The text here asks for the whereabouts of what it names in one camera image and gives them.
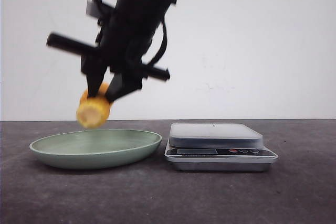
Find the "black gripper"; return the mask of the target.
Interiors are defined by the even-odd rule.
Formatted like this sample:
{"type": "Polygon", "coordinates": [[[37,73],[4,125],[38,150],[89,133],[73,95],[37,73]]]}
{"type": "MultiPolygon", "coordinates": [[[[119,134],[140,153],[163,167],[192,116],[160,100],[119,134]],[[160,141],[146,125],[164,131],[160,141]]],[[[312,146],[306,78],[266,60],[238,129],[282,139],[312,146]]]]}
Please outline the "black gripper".
{"type": "Polygon", "coordinates": [[[168,80],[168,70],[154,67],[166,50],[167,37],[154,58],[147,64],[141,60],[152,43],[159,24],[176,0],[117,0],[113,12],[103,19],[97,46],[51,33],[47,45],[81,56],[81,72],[86,75],[88,97],[95,97],[107,70],[114,76],[105,93],[114,102],[142,88],[142,80],[152,77],[168,80]]]}

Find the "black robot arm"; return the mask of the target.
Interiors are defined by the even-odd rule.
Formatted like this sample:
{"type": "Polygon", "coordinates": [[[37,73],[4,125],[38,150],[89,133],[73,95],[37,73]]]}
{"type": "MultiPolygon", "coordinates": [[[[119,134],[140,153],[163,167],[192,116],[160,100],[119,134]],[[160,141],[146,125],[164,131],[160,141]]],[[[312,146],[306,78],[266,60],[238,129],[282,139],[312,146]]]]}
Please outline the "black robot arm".
{"type": "Polygon", "coordinates": [[[91,46],[68,37],[51,33],[46,44],[81,57],[81,72],[87,79],[87,97],[98,96],[104,74],[114,74],[105,98],[109,103],[142,88],[144,78],[168,80],[168,70],[155,64],[167,47],[167,36],[158,52],[148,63],[142,62],[156,29],[165,24],[165,14],[176,0],[117,0],[115,6],[92,0],[87,12],[101,27],[96,45],[91,46]]]}

